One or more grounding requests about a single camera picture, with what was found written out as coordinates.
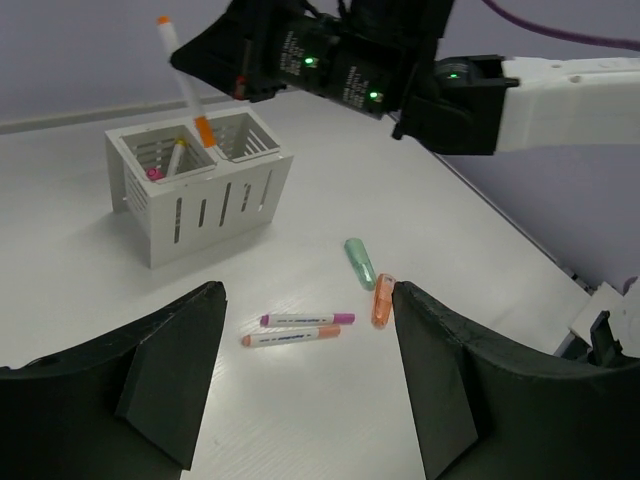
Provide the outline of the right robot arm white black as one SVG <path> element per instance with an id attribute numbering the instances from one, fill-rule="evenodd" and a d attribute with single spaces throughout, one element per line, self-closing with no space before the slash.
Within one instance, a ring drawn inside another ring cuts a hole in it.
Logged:
<path id="1" fill-rule="evenodd" d="M 616 58 L 439 58 L 449 1 L 233 1 L 169 56 L 177 71 L 238 100 L 287 87 L 364 115 L 395 116 L 395 139 L 441 155 L 639 140 L 639 45 Z"/>

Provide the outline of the white marker yellow cap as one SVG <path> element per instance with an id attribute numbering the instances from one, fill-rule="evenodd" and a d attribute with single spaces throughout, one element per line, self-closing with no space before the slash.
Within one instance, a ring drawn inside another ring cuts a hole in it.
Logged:
<path id="1" fill-rule="evenodd" d="M 184 139 L 177 139 L 172 151 L 169 164 L 166 169 L 166 177 L 172 177 L 178 173 L 182 159 L 186 151 L 187 143 Z"/>

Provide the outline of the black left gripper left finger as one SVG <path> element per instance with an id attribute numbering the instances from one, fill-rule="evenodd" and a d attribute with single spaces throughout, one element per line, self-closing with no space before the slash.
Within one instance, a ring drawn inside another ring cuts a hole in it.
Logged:
<path id="1" fill-rule="evenodd" d="M 136 321 L 1 370 L 4 471 L 191 468 L 227 308 L 209 281 Z"/>

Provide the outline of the white two-compartment slotted organizer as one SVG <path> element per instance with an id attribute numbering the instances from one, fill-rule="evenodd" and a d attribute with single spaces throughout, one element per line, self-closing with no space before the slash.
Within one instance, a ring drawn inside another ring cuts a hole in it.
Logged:
<path id="1" fill-rule="evenodd" d="M 249 108 L 208 114 L 217 143 L 202 146 L 188 117 L 108 130 L 107 168 L 116 213 L 130 212 L 151 268 L 268 224 L 293 154 Z M 178 173 L 166 177 L 177 139 L 187 143 Z M 165 177 L 150 181 L 146 171 Z"/>

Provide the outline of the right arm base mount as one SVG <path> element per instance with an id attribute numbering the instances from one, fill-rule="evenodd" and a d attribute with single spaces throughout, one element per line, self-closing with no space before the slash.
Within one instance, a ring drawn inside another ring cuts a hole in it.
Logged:
<path id="1" fill-rule="evenodd" d="M 586 306 L 569 325 L 569 333 L 554 352 L 555 356 L 577 358 L 593 346 L 592 333 L 600 314 L 608 316 L 607 323 L 614 340 L 620 342 L 622 353 L 639 357 L 639 277 L 628 279 L 619 293 L 603 282 L 591 294 Z"/>

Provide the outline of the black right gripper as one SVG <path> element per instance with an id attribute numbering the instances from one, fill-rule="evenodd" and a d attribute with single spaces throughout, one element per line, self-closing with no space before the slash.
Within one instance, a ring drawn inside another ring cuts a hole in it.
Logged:
<path id="1" fill-rule="evenodd" d="M 176 70 L 236 100 L 257 103 L 287 87 L 365 115 L 399 111 L 433 65 L 450 1 L 233 1 L 170 56 Z"/>

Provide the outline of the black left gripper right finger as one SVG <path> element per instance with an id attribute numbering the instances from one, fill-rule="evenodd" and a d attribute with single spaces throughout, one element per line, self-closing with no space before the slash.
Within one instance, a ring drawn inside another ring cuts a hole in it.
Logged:
<path id="1" fill-rule="evenodd" d="M 396 333 L 429 479 L 635 479 L 639 361 L 600 314 L 567 359 L 515 342 L 410 282 Z"/>

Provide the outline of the green correction tape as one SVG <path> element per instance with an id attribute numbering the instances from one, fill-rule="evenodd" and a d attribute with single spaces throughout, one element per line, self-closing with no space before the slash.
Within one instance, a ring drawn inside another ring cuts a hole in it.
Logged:
<path id="1" fill-rule="evenodd" d="M 366 291 L 373 291 L 377 275 L 363 241 L 360 238 L 349 238 L 344 242 L 344 250 L 361 286 Z"/>

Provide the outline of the white marker purple cap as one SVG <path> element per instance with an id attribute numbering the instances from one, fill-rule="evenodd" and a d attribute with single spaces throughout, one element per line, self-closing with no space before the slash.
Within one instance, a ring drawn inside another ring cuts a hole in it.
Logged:
<path id="1" fill-rule="evenodd" d="M 259 320 L 264 328 L 298 328 L 303 326 L 352 325 L 353 313 L 330 314 L 266 314 Z"/>

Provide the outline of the white marker pink caps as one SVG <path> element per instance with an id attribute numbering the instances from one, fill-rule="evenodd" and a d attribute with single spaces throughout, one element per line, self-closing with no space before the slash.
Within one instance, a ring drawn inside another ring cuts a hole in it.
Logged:
<path id="1" fill-rule="evenodd" d="M 162 180 L 165 177 L 165 175 L 158 168 L 150 168 L 146 171 L 146 177 L 150 181 L 158 181 L 158 180 Z"/>

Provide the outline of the white marker salmon cap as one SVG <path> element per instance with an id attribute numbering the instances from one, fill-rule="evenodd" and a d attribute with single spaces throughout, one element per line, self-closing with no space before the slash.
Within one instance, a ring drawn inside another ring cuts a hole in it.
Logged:
<path id="1" fill-rule="evenodd" d="M 294 328 L 287 331 L 249 334 L 241 339 L 241 345 L 247 348 L 262 348 L 277 345 L 288 345 L 307 341 L 338 337 L 341 333 L 339 325 L 313 328 Z"/>

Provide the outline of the white marker orange cap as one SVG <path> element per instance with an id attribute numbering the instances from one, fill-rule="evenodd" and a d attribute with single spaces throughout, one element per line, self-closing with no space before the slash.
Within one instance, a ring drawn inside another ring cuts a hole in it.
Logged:
<path id="1" fill-rule="evenodd" d="M 156 25 L 162 40 L 167 59 L 171 60 L 172 55 L 179 49 L 180 43 L 175 28 L 168 16 L 160 16 L 156 19 Z M 169 64 L 174 72 L 174 76 L 181 89 L 186 105 L 193 118 L 195 128 L 199 134 L 202 145 L 205 148 L 212 148 L 216 145 L 216 139 L 211 126 L 206 118 L 203 105 L 195 90 L 191 77 Z"/>

